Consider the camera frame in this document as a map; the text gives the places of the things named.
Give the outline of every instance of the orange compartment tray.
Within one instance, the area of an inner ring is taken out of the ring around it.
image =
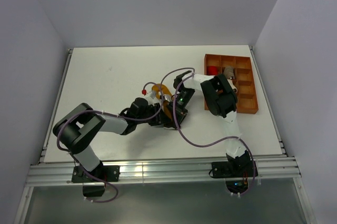
[[[233,84],[237,88],[237,112],[244,114],[256,114],[259,110],[253,77],[251,59],[249,57],[236,57],[206,54],[204,59],[204,71],[207,67],[215,66],[218,74],[222,74],[226,66],[234,68]]]

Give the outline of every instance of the white table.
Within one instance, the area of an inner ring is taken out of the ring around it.
[[[75,48],[68,66],[53,125],[78,104],[88,103],[96,110],[119,113],[141,97],[148,81],[159,83],[171,70],[194,67],[203,74],[205,54],[246,56],[249,47],[242,46],[163,46],[163,47],[110,47]],[[253,155],[281,155],[273,121],[263,94],[262,86],[252,62],[259,111],[255,115],[238,114],[242,138]],[[174,93],[173,79],[164,84]],[[182,130],[193,142],[206,144],[224,137],[217,117],[204,110],[201,93],[195,93],[186,107],[187,118]],[[171,158],[223,157],[224,143],[209,148],[196,148],[186,143],[175,130],[138,125],[136,131],[120,136],[98,133],[91,143],[101,160],[145,160]],[[45,162],[66,162],[71,157],[56,147],[56,137],[48,136]]]

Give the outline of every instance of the white wall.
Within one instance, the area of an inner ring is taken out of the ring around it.
[[[254,44],[276,0],[39,0],[69,47]]]
[[[278,0],[255,54],[319,223],[337,219],[337,0]]]
[[[0,0],[0,222],[41,153],[66,50],[37,0]]]

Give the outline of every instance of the purple cable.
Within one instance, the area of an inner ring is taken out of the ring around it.
[[[192,70],[193,72],[195,72],[195,69],[192,68],[192,67],[179,68],[179,69],[176,69],[176,70],[173,70],[173,71],[167,73],[167,74],[163,77],[163,79],[162,79],[162,81],[160,82],[160,85],[159,85],[159,86],[158,86],[158,84],[156,84],[156,83],[154,83],[154,82],[148,82],[148,83],[146,83],[146,84],[144,85],[143,89],[145,89],[146,86],[149,85],[149,84],[156,85],[156,86],[158,87],[160,93],[161,93],[161,106],[160,106],[160,108],[158,109],[158,111],[157,111],[153,116],[151,116],[151,117],[149,117],[149,118],[145,118],[145,119],[134,119],[134,118],[128,118],[128,117],[125,117],[125,116],[120,116],[120,115],[110,114],[110,113],[103,112],[103,111],[98,111],[98,110],[86,110],[86,111],[79,112],[78,114],[72,116],[72,117],[71,117],[71,118],[70,118],[70,119],[69,119],[69,120],[68,120],[68,121],[61,127],[60,131],[58,132],[57,138],[56,138],[56,145],[57,145],[58,149],[59,149],[59,150],[62,150],[62,151],[69,152],[68,149],[61,147],[61,145],[60,145],[60,136],[62,135],[62,133],[63,133],[64,129],[66,128],[66,126],[68,126],[68,125],[69,125],[73,120],[75,120],[78,116],[83,115],[83,114],[88,114],[88,113],[95,113],[95,114],[99,114],[99,115],[103,114],[103,115],[107,115],[107,116],[111,116],[111,117],[119,117],[119,118],[123,118],[123,119],[127,119],[127,120],[133,120],[133,121],[146,121],[146,120],[150,120],[150,119],[156,117],[156,116],[160,113],[160,110],[163,108],[163,105],[164,105],[164,94],[163,94],[163,91],[162,91],[162,88],[161,88],[161,87],[162,87],[162,84],[163,84],[164,80],[168,77],[168,75],[170,75],[170,74],[172,74],[172,73],[175,73],[175,72],[178,72],[179,70]],[[116,190],[115,196],[112,197],[111,199],[108,199],[108,200],[94,200],[94,199],[89,199],[89,198],[87,198],[87,200],[92,201],[92,202],[95,202],[95,203],[107,203],[107,202],[110,202],[110,201],[114,200],[114,199],[118,196],[118,189],[117,189],[116,186],[114,186],[113,184],[111,184],[111,183],[109,183],[109,182],[107,182],[107,181],[104,181],[104,180],[102,180],[102,179],[99,179],[99,178],[96,178],[96,177],[92,176],[87,170],[85,170],[85,168],[84,168],[82,165],[80,165],[80,167],[82,168],[83,172],[84,172],[88,177],[90,177],[90,178],[92,178],[92,179],[94,179],[94,180],[96,180],[96,181],[98,181],[98,182],[102,182],[102,183],[104,183],[105,185],[109,185],[109,186],[111,186],[112,188],[114,188],[114,189]]]
[[[189,78],[192,78],[193,75],[194,75],[194,74],[192,74],[191,76],[189,76],[189,77],[183,79],[183,80],[178,84],[177,88],[175,89],[174,97],[177,97],[177,95],[178,95],[178,90],[179,90],[179,88],[181,87],[181,85],[182,85],[186,80],[188,80]],[[186,137],[186,136],[183,134],[183,132],[181,131],[181,128],[180,128],[180,126],[179,126],[179,123],[178,123],[178,121],[177,121],[177,116],[176,116],[176,113],[175,113],[175,106],[176,106],[176,99],[173,100],[173,119],[174,119],[175,126],[177,127],[177,130],[178,130],[179,134],[181,135],[181,137],[182,137],[185,141],[187,141],[189,144],[193,145],[194,147],[198,147],[198,148],[211,147],[211,146],[213,146],[213,145],[215,145],[215,144],[218,144],[218,143],[220,143],[220,142],[222,142],[222,141],[225,141],[225,140],[228,140],[228,139],[237,139],[237,140],[239,140],[239,141],[244,145],[244,147],[248,150],[248,153],[249,153],[249,155],[250,155],[251,158],[252,158],[252,162],[253,162],[253,178],[252,178],[251,185],[248,186],[247,190],[246,190],[245,192],[241,193],[240,195],[244,195],[244,194],[246,194],[248,191],[250,191],[251,188],[252,188],[252,185],[254,184],[254,181],[255,181],[255,176],[256,176],[255,169],[256,169],[256,167],[255,167],[255,162],[254,162],[254,159],[253,159],[253,154],[252,154],[251,150],[249,149],[249,147],[247,146],[247,144],[246,144],[240,137],[237,137],[237,136],[227,136],[227,137],[221,138],[221,139],[219,139],[219,140],[217,140],[217,141],[215,141],[215,142],[212,142],[212,143],[206,144],[206,145],[199,145],[199,144],[195,144],[195,143],[191,142],[190,140],[187,139],[187,137]]]

